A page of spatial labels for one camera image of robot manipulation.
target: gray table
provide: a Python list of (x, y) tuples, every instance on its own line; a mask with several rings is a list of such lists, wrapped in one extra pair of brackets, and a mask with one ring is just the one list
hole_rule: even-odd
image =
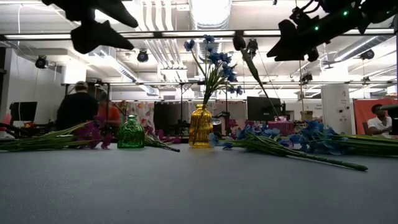
[(178, 147), (0, 153), (0, 223), (398, 223), (398, 160)]

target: white shirt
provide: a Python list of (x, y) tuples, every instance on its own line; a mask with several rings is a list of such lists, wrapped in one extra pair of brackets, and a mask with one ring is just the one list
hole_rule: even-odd
[[(378, 130), (383, 130), (383, 129), (386, 129), (388, 127), (391, 127), (392, 126), (392, 119), (390, 117), (388, 117), (388, 116), (386, 116), (386, 119), (387, 119), (387, 124), (386, 125), (383, 125), (383, 122), (378, 117), (369, 119), (368, 120), (368, 128), (375, 127)], [(382, 134), (374, 134), (373, 136), (375, 136), (375, 137), (384, 137), (384, 138), (392, 138), (392, 136), (388, 132), (384, 132)]]

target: black shirt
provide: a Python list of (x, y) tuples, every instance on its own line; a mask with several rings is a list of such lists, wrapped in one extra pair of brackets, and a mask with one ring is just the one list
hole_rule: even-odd
[(66, 95), (58, 109), (57, 130), (93, 120), (97, 112), (98, 102), (88, 93)]

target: person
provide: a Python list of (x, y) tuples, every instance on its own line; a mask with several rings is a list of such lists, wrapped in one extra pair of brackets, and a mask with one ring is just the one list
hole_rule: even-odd
[(368, 120), (368, 129), (373, 136), (392, 138), (389, 132), (392, 129), (392, 119), (386, 116), (386, 112), (380, 110), (381, 104), (372, 106), (372, 113), (376, 115), (375, 118)]
[(80, 123), (94, 120), (97, 115), (98, 102), (87, 93), (87, 83), (77, 82), (75, 91), (76, 93), (66, 95), (62, 100), (55, 123), (57, 130), (68, 129)]
[(107, 123), (114, 127), (118, 128), (120, 126), (120, 112), (117, 107), (115, 107), (112, 102), (108, 100), (107, 94), (102, 94), (101, 99), (99, 100), (99, 110), (98, 116), (102, 116), (106, 118), (106, 103), (108, 102), (108, 121)]

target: orange shirt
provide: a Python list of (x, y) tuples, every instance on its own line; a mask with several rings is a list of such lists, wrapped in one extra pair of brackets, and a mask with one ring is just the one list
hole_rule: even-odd
[[(115, 106), (109, 105), (108, 108), (108, 120), (110, 121), (120, 121), (120, 112), (119, 109), (117, 109)], [(106, 117), (106, 109), (103, 106), (100, 106), (98, 108), (98, 115)]]

